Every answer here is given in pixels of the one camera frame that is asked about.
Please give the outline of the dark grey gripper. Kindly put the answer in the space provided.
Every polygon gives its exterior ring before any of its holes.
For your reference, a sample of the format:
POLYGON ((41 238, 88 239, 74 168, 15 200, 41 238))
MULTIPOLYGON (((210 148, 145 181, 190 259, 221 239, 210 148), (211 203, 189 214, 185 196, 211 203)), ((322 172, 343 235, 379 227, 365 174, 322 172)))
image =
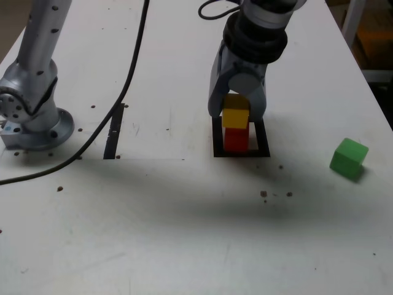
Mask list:
POLYGON ((226 45, 220 45, 210 75, 209 115, 220 115, 223 98, 229 90, 232 90, 248 100, 251 122, 261 121, 267 108, 265 93, 267 66, 267 64, 246 61, 230 51, 226 45))

